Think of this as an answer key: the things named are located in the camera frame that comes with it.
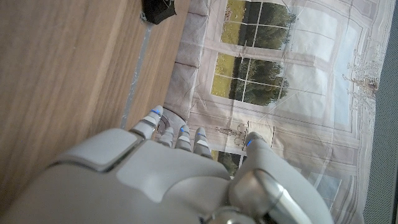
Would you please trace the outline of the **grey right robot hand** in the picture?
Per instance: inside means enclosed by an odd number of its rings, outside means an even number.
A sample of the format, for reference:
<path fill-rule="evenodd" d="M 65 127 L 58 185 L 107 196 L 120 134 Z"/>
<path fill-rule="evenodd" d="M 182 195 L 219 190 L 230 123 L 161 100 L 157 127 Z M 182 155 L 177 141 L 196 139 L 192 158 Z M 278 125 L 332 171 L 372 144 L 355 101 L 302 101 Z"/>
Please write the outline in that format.
<path fill-rule="evenodd" d="M 2 223 L 331 223 L 316 188 L 258 135 L 234 176 L 213 160 L 203 128 L 166 129 L 163 107 L 132 129 L 109 129 L 60 154 Z"/>

